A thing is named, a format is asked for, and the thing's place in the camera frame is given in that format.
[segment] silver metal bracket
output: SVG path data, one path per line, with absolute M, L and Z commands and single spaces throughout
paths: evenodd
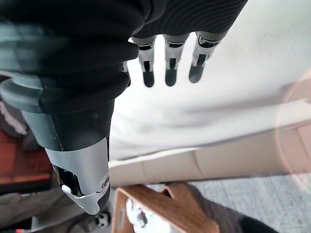
M 80 150 L 46 152 L 62 190 L 88 214 L 97 214 L 110 189 L 107 139 Z
M 132 37 L 132 39 L 139 47 L 138 59 L 142 72 L 153 72 L 156 36 L 143 39 Z
M 177 70 L 178 63 L 189 34 L 181 36 L 163 35 L 165 38 L 166 69 Z
M 205 39 L 203 33 L 197 33 L 197 39 L 193 51 L 192 66 L 204 67 L 205 61 L 208 60 L 213 54 L 216 46 L 220 43 L 220 40 L 213 41 Z

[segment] robotic hand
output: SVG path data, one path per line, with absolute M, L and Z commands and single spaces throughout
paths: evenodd
M 0 1 L 0 70 L 11 77 L 1 97 L 22 111 L 62 190 L 87 213 L 100 212 L 109 198 L 110 121 L 114 99 L 129 84 L 124 62 L 139 54 L 152 86 L 154 38 L 164 34 L 172 86 L 183 44 L 197 32 L 195 83 L 246 1 Z

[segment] metal fingertip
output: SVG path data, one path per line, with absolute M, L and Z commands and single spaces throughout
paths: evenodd
M 191 83 L 197 83 L 200 81 L 203 73 L 203 67 L 202 66 L 191 66 L 190 72 L 189 72 L 189 80 Z
M 177 71 L 174 69 L 167 69 L 165 73 L 165 83 L 167 86 L 174 86 L 176 83 Z
M 152 71 L 143 72 L 144 83 L 146 87 L 152 87 L 155 83 L 154 73 Z

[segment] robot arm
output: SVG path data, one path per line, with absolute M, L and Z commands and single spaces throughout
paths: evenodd
M 109 198 L 109 131 L 114 99 L 128 86 L 123 62 L 146 38 L 199 32 L 193 64 L 203 66 L 246 0 L 3 0 L 2 98 L 20 109 L 43 146 L 62 190 L 87 213 Z M 143 44 L 129 43 L 129 37 Z M 168 49 L 169 59 L 179 52 Z M 203 61 L 199 53 L 205 55 Z M 148 56 L 139 56 L 143 64 Z

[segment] brown leather bag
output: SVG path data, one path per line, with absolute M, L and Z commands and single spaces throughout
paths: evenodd
M 170 184 L 160 193 L 143 185 L 118 188 L 112 233 L 134 233 L 126 215 L 128 198 L 153 211 L 182 233 L 220 233 L 218 224 L 205 215 L 185 183 Z

